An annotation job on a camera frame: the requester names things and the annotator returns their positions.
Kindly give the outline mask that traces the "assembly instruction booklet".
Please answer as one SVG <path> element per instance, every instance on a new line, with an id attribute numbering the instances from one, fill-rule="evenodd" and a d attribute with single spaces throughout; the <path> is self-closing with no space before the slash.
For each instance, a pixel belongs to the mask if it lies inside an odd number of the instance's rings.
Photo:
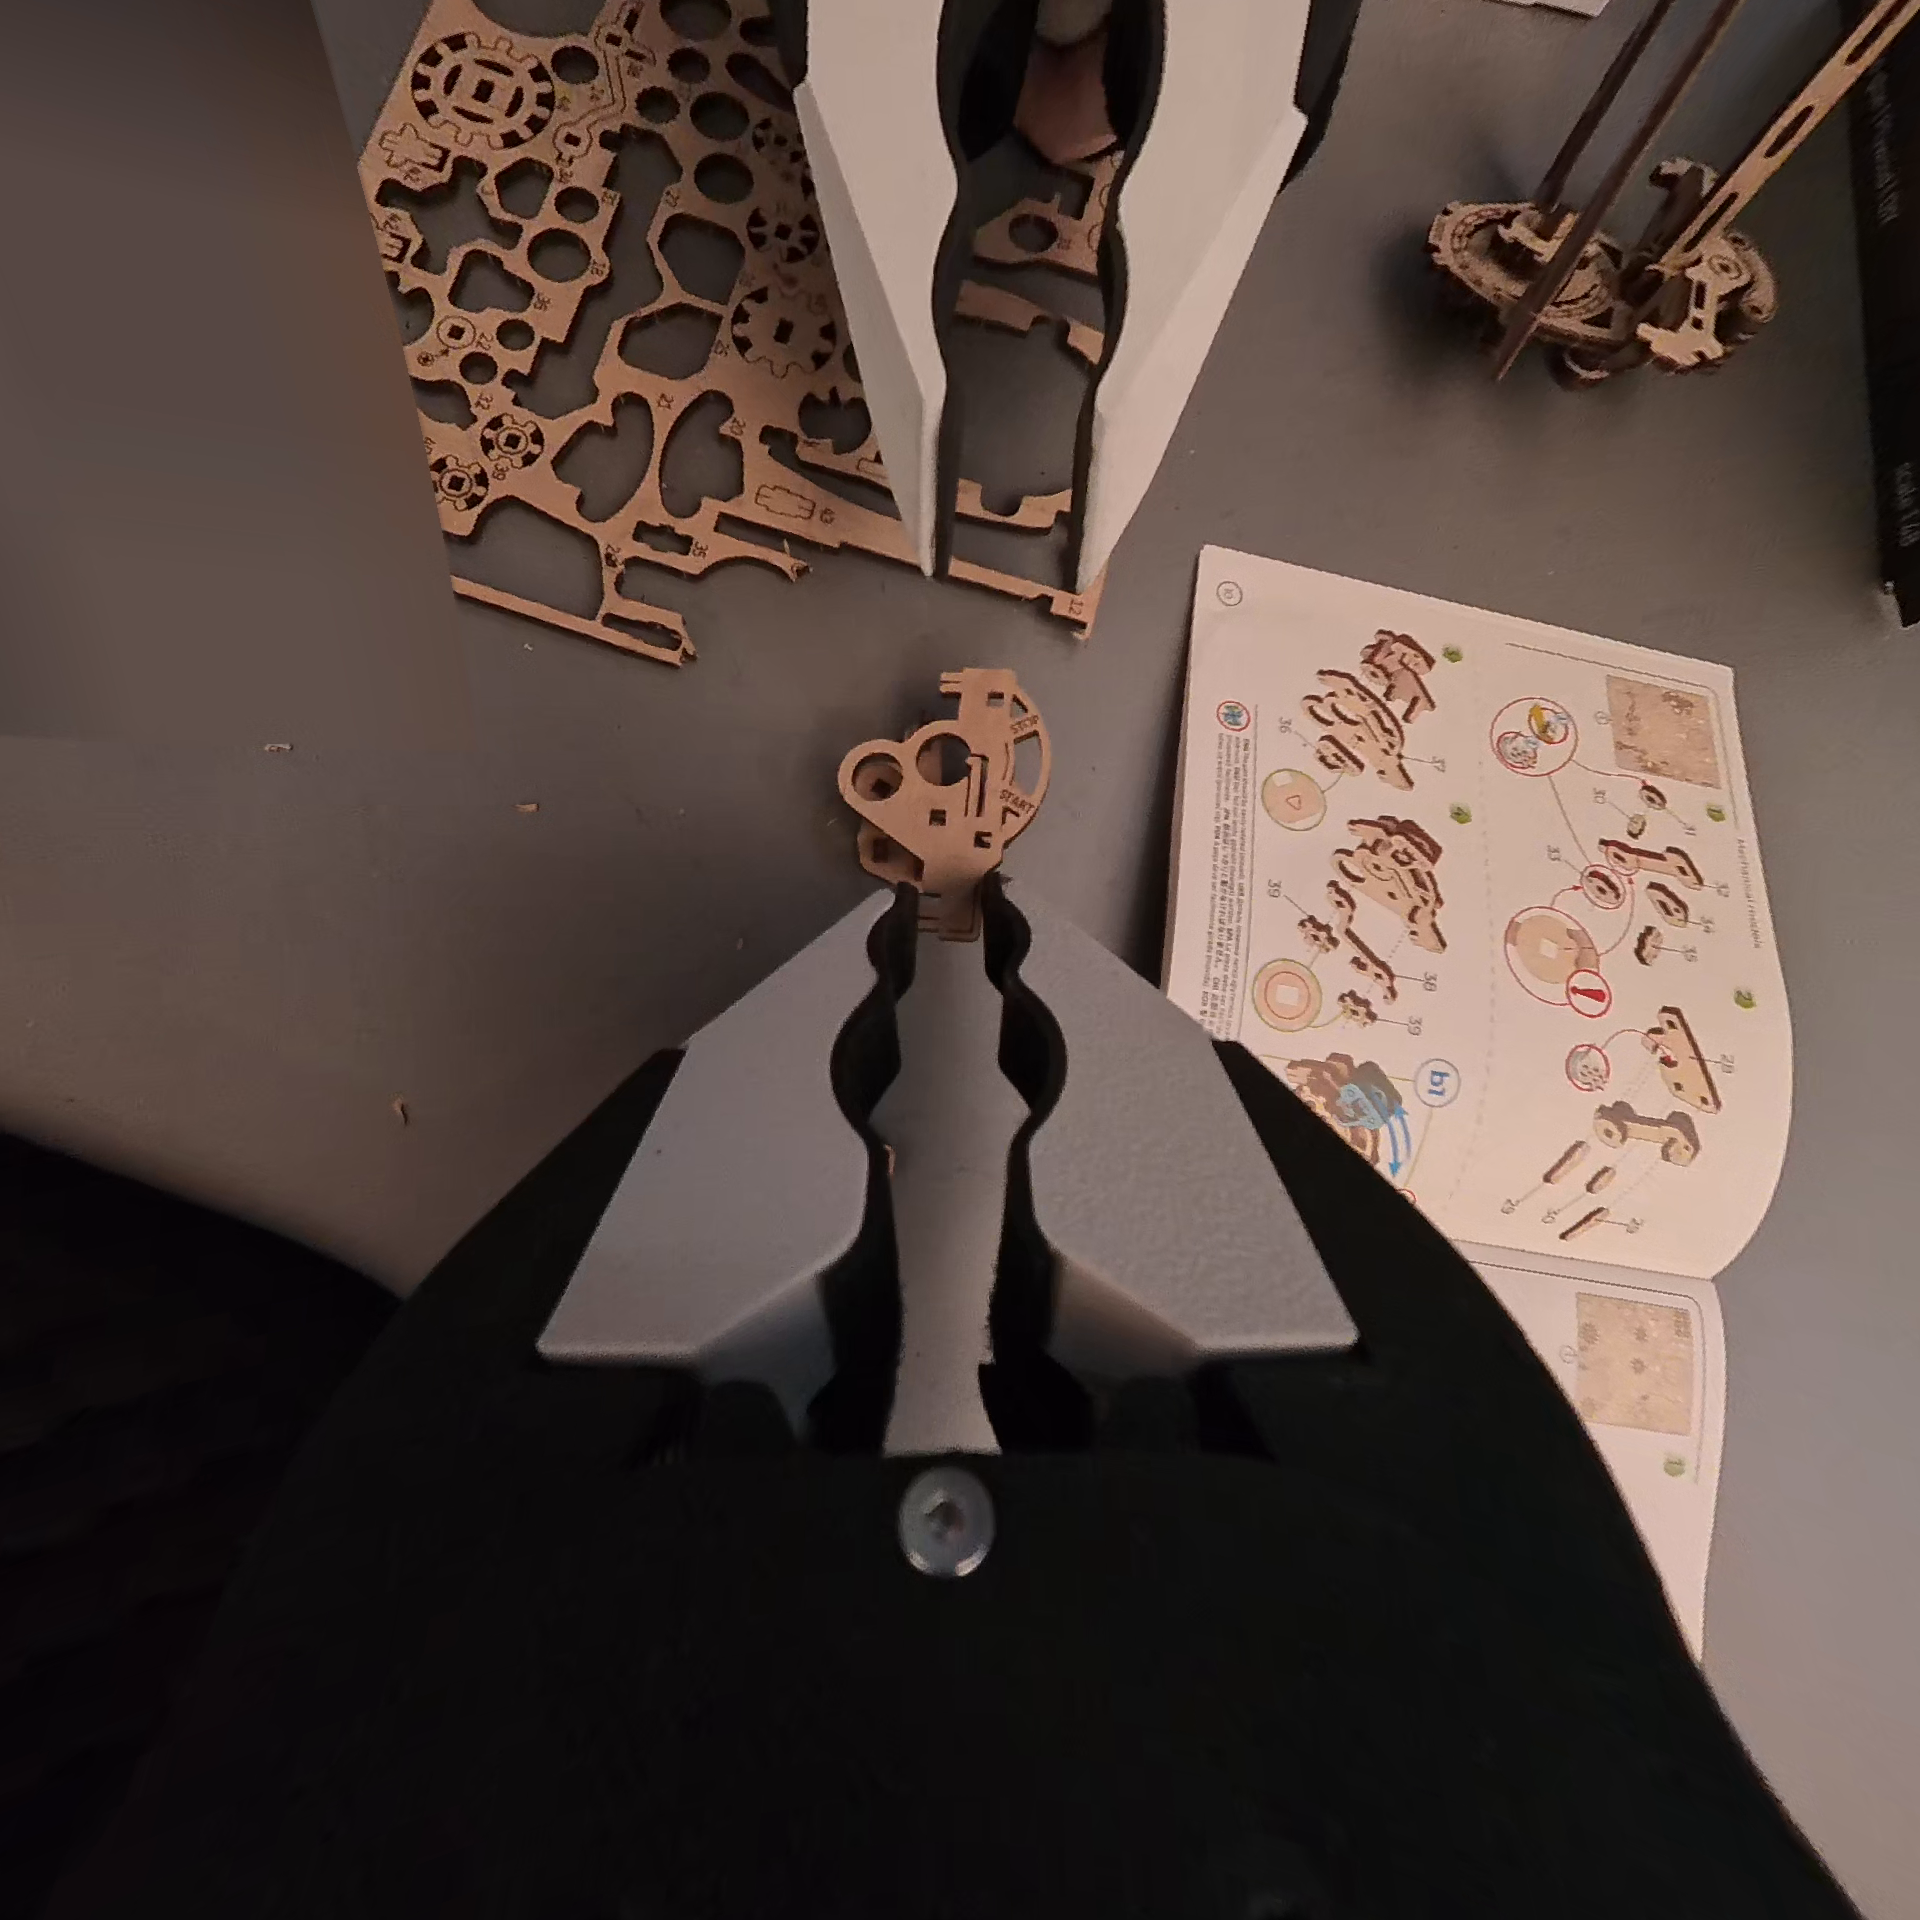
<path id="1" fill-rule="evenodd" d="M 1734 671 L 1207 543 L 1162 976 L 1477 1263 L 1701 1660 L 1793 1120 Z"/>

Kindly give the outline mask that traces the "small wooden model part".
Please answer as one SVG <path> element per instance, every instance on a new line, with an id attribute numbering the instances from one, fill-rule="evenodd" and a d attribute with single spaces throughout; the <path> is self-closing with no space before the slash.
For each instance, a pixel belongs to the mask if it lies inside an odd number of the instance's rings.
<path id="1" fill-rule="evenodd" d="M 905 738 L 854 746 L 836 771 L 860 819 L 861 869 L 919 894 L 919 925 L 950 943 L 981 933 L 981 885 L 1050 790 L 1041 709 L 1010 668 L 941 674 L 950 709 Z"/>

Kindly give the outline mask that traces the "black box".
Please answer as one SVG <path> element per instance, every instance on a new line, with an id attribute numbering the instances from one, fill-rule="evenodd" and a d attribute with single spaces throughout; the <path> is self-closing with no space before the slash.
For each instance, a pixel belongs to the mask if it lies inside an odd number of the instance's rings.
<path id="1" fill-rule="evenodd" d="M 1917 27 L 1910 23 L 1845 103 L 1855 206 L 1863 365 L 1878 571 L 1906 629 L 1917 622 Z"/>

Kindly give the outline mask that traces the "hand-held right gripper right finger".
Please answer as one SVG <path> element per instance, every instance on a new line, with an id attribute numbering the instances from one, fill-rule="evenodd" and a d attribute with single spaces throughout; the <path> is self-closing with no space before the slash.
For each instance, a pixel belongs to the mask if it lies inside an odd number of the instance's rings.
<path id="1" fill-rule="evenodd" d="M 995 1426 L 1095 1426 L 1138 1380 L 1349 1352 L 1355 1324 L 1210 1032 L 1054 907 L 981 888 L 1007 1148 Z"/>

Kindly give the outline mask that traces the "wooden part piece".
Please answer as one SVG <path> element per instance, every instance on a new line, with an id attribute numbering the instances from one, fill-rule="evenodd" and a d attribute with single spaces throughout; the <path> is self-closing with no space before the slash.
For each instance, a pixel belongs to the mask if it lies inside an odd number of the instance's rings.
<path id="1" fill-rule="evenodd" d="M 1095 159 L 1119 144 L 1107 64 L 1113 2 L 1038 2 L 1015 131 L 1047 164 Z"/>

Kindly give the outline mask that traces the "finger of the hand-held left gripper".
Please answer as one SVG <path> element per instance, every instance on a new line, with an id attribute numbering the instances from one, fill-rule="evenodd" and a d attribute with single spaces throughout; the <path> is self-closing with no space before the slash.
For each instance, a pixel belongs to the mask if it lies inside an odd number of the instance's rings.
<path id="1" fill-rule="evenodd" d="M 1308 2 L 1116 7 L 1133 98 L 1100 251 L 1110 322 L 1075 446 L 1081 590 L 1162 466 L 1303 142 L 1308 23 Z"/>
<path id="2" fill-rule="evenodd" d="M 945 282 L 963 202 L 971 4 L 812 2 L 795 108 L 911 563 L 946 565 Z"/>

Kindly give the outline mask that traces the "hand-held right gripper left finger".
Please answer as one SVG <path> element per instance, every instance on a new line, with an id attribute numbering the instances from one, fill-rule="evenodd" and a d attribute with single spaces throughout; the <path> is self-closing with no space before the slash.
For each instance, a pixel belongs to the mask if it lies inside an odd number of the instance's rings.
<path id="1" fill-rule="evenodd" d="M 794 1426 L 834 1373 L 825 1277 L 868 1206 L 833 1045 L 877 987 L 873 891 L 684 1047 L 538 1349 L 754 1383 Z"/>

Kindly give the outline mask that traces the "assembled wooden gear model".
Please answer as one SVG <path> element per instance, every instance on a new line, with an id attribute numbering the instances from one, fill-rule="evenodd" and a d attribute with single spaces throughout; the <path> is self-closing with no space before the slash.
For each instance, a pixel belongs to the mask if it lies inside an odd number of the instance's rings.
<path id="1" fill-rule="evenodd" d="M 1609 112 L 1643 66 L 1674 2 L 1646 4 L 1590 98 L 1525 199 L 1457 199 L 1427 230 L 1423 254 L 1446 300 L 1473 312 L 1505 376 L 1541 348 L 1572 391 L 1658 368 L 1718 368 L 1779 310 L 1779 278 L 1741 228 L 1777 179 L 1915 26 L 1915 2 L 1855 4 L 1836 45 L 1724 168 L 1652 151 L 1693 80 L 1732 30 L 1739 2 L 1710 4 L 1652 88 L 1618 155 L 1572 196 Z"/>

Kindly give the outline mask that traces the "laser-cut plywood part sheet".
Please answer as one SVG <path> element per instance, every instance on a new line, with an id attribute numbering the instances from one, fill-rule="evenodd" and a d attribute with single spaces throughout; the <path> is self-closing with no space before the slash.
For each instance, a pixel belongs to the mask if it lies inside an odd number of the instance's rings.
<path id="1" fill-rule="evenodd" d="M 593 547 L 593 611 L 460 597 L 686 664 L 637 573 L 806 551 L 914 567 L 766 4 L 523 32 L 429 4 L 359 175 L 453 543 L 505 509 Z"/>

